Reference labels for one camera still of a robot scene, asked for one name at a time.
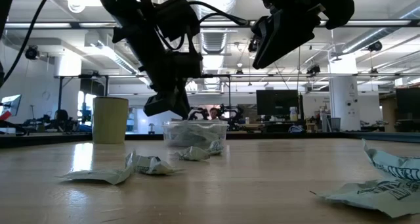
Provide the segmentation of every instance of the white wrapper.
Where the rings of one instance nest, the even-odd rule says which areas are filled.
[[[223,152],[223,145],[220,140],[211,142],[209,149],[207,149],[210,155],[220,155]]]
[[[137,163],[136,152],[130,153],[125,157],[126,167],[125,169],[94,169],[85,171],[73,171],[65,175],[59,176],[59,178],[65,178],[69,180],[98,180],[106,181],[109,184],[116,185],[125,181],[134,171],[133,164]]]
[[[179,160],[187,160],[187,161],[200,161],[206,160],[210,158],[210,154],[207,151],[202,150],[201,148],[191,146],[187,149],[182,151],[176,152],[173,154],[179,158]]]
[[[420,182],[420,158],[403,158],[368,148],[363,139],[363,148],[370,163],[385,177]]]
[[[341,189],[318,196],[327,201],[379,210],[392,218],[420,213],[420,184],[398,179],[349,183]]]
[[[166,175],[181,171],[171,167],[167,162],[160,160],[158,157],[139,156],[135,171],[148,175]]]

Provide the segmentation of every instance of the workbench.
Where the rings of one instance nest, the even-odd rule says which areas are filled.
[[[401,156],[409,143],[368,141]],[[67,143],[0,150],[0,223],[389,223],[378,211],[322,201],[312,192],[379,179],[358,139],[226,141],[222,156],[172,160],[163,141]],[[185,171],[126,182],[68,182],[69,170],[123,168],[126,154],[159,156]],[[399,223],[419,223],[420,215]]]

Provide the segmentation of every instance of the plastic bowl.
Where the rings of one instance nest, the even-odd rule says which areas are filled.
[[[219,120],[165,122],[163,138],[168,146],[208,148],[213,141],[224,144],[228,126]]]

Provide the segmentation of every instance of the pillar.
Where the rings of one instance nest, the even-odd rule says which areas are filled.
[[[71,51],[66,51],[65,55],[56,57],[55,62],[56,76],[78,76],[81,73],[81,58]],[[68,116],[76,120],[80,79],[69,80],[70,78],[65,78],[63,81],[61,109],[66,110]]]
[[[341,60],[329,60],[329,73],[357,73],[354,54],[339,57]],[[355,76],[333,77],[329,79],[331,117],[341,119],[341,130],[360,130],[360,111],[358,85]]]

